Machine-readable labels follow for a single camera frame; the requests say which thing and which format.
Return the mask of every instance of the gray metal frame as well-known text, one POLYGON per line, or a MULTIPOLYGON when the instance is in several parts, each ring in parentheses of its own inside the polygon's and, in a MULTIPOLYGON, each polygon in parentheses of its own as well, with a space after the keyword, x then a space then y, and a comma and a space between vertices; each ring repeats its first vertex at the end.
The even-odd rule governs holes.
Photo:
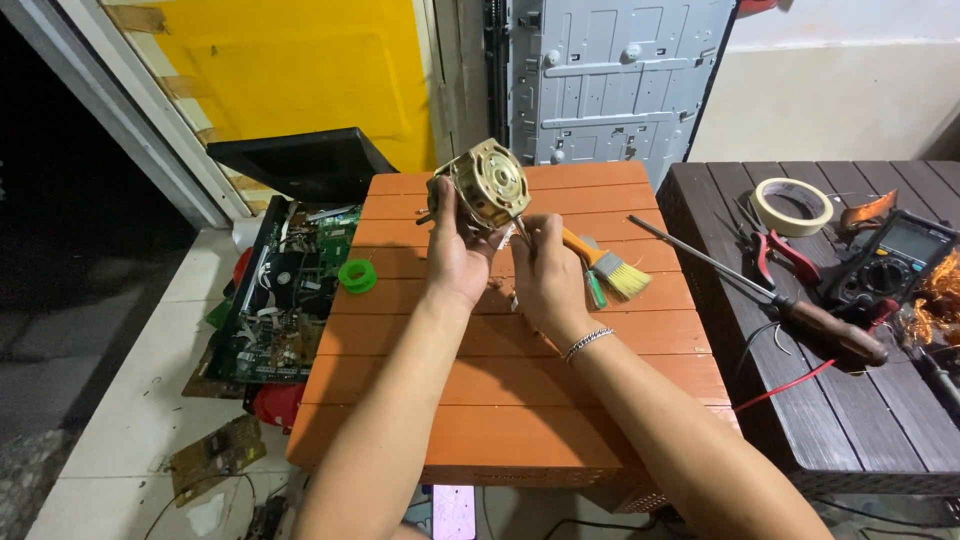
POLYGON ((220 208, 57 8, 48 0, 0 0, 0 11, 195 228, 230 227, 220 208))

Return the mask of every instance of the orange wooden table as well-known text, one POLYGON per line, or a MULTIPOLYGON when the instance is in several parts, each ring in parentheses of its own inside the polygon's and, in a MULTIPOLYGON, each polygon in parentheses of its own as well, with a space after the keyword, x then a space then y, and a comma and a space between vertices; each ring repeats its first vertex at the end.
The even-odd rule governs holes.
MULTIPOLYGON (((630 303, 594 314, 681 388, 733 425, 735 417, 673 248, 626 220, 636 214, 664 228, 654 192, 637 162, 526 169, 528 213, 557 212, 576 234, 592 236, 653 275, 630 303)), ((341 288, 326 323, 288 459, 312 469, 376 377, 422 291, 431 226, 418 227, 430 173, 373 177, 350 250, 369 258, 376 286, 341 288)), ((524 319, 510 312, 509 248, 469 321, 446 383, 427 450, 424 483, 587 486, 610 510, 662 503, 643 464, 597 398, 524 319)))

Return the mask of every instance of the screwdriver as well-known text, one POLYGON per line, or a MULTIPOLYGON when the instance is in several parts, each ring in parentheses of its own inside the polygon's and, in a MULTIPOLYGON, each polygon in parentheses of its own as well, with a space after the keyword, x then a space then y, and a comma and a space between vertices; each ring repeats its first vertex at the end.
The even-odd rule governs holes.
POLYGON ((835 340, 847 351, 863 358, 864 363, 869 366, 881 366, 887 361, 887 349, 882 343, 877 341, 862 329, 827 313, 823 309, 814 306, 810 302, 805 302, 796 298, 790 298, 782 294, 769 291, 760 285, 744 278, 730 268, 720 264, 713 258, 710 258, 692 247, 681 242, 678 238, 667 234, 653 225, 643 221, 635 215, 628 216, 630 221, 646 229, 650 233, 669 240, 671 244, 681 248, 696 258, 709 262, 718 270, 749 286, 754 291, 762 294, 771 301, 771 305, 777 309, 783 320, 791 321, 800 327, 814 331, 830 340, 835 340))

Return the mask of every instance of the yellow wall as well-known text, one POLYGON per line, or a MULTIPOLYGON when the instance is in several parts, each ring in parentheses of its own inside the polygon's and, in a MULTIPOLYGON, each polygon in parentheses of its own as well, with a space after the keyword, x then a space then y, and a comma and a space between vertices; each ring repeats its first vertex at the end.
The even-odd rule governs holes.
POLYGON ((140 6, 163 11, 156 43, 217 139, 358 126, 401 171, 436 167, 410 0, 140 6))

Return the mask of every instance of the masking tape roll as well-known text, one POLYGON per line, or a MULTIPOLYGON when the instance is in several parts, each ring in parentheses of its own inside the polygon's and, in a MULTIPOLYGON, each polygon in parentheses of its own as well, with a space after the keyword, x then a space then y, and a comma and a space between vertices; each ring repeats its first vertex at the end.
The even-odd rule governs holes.
POLYGON ((810 236, 820 231, 833 217, 833 204, 816 187, 789 178, 769 178, 756 187, 750 200, 754 203, 756 216, 767 227, 783 236, 810 236), (767 202, 770 196, 792 199, 809 210, 811 219, 791 217, 774 209, 767 202))

